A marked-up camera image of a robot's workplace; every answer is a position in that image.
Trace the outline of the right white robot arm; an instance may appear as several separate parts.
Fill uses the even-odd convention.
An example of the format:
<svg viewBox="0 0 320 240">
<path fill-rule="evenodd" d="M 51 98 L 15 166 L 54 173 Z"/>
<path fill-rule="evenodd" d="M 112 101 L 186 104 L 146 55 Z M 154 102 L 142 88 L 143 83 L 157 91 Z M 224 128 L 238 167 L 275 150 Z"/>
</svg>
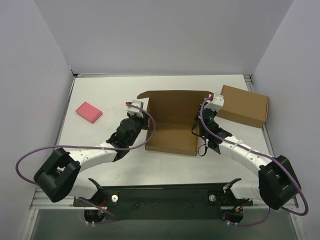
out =
<svg viewBox="0 0 320 240">
<path fill-rule="evenodd" d="M 285 156 L 273 157 L 242 143 L 215 122 L 216 114 L 214 110 L 200 107 L 195 117 L 205 149 L 233 159 L 257 177 L 253 181 L 236 178 L 227 183 L 223 189 L 226 195 L 237 200 L 261 200 L 278 210 L 299 193 L 301 185 Z"/>
</svg>

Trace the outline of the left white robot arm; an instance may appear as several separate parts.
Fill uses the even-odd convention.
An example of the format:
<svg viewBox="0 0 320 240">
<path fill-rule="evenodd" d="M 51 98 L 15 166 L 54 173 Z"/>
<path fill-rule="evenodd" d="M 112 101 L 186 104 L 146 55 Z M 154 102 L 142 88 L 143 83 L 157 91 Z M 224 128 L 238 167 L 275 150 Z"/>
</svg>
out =
<svg viewBox="0 0 320 240">
<path fill-rule="evenodd" d="M 145 113 L 127 115 L 110 138 L 97 149 L 66 151 L 60 147 L 52 152 L 35 173 L 33 180 L 53 202 L 67 196 L 84 198 L 90 205 L 101 203 L 101 186 L 94 179 L 78 177 L 92 167 L 113 163 L 124 158 L 128 148 L 136 141 L 141 130 L 149 128 L 149 116 Z"/>
</svg>

